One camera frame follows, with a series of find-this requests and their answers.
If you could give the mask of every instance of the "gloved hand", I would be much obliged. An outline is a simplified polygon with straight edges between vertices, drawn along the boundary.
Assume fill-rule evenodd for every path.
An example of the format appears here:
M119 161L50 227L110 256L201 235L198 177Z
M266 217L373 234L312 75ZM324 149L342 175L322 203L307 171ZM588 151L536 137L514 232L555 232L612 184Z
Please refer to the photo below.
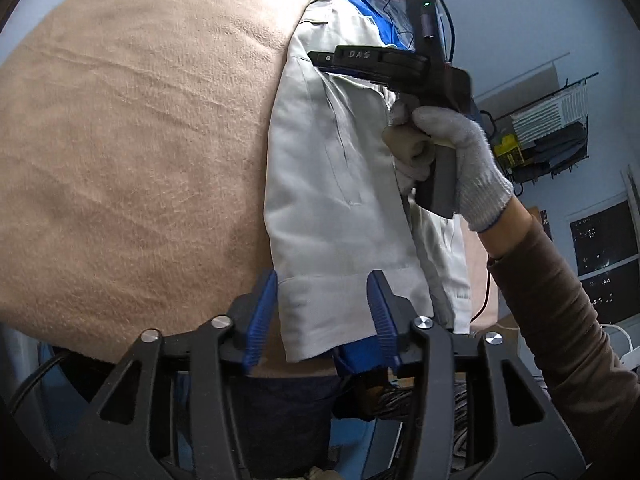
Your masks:
M486 231L507 207L513 184L495 165L484 131L477 123L448 108L423 106L416 108L411 117L414 125L434 140L448 140L455 146L456 212L465 218L472 231ZM409 110L401 100L394 103L391 119L395 125L408 121Z
M433 140L409 124L386 128L382 140L394 156L400 194L408 195L417 180L427 180L430 176L436 156Z

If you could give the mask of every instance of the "bolt head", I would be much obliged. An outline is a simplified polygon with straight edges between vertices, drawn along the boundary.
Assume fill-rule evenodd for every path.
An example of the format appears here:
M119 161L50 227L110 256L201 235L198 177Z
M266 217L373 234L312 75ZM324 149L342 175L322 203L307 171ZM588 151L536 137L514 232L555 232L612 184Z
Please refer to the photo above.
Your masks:
M155 328L149 328L140 334L143 343L152 343L160 338L160 333Z
M484 340L490 345L501 345L504 341L504 339L502 339L502 334L498 334L497 332L487 332L484 334Z
M234 322L229 316L216 316L211 320L211 325L213 328L226 328L233 325L233 323Z
M414 325L420 330L428 330L433 326L433 320L430 317L418 316L414 319Z

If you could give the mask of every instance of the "blue shirt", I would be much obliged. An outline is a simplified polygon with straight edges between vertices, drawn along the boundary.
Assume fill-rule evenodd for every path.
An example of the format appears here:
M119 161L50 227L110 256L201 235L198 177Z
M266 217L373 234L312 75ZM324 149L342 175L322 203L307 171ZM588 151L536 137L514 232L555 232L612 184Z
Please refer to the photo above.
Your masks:
M374 9L369 0L347 1L353 4L358 9L360 14L362 14L363 16L369 16L373 19L373 21L376 23L376 26L378 27L380 40L382 40L385 44L393 44L402 50L407 50L407 47L405 47L402 41L400 41L396 26L388 19L384 18L379 12L377 12L377 10Z

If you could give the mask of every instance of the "tan fleece fabric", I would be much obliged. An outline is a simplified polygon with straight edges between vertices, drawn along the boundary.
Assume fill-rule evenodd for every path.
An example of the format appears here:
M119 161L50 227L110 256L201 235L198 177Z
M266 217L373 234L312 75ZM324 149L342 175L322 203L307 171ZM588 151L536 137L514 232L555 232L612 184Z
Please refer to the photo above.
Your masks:
M308 1L66 0L28 35L0 68L0 321L116 361L251 290L271 267L271 106ZM273 325L259 374L332 373L285 366Z

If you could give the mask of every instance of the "brown sleeve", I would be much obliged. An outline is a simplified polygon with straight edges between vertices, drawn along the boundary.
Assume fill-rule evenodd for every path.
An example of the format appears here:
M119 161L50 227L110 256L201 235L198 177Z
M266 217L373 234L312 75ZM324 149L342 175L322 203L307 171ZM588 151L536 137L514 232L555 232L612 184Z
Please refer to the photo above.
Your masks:
M588 462L640 396L574 272L538 222L489 270L542 370L549 394Z

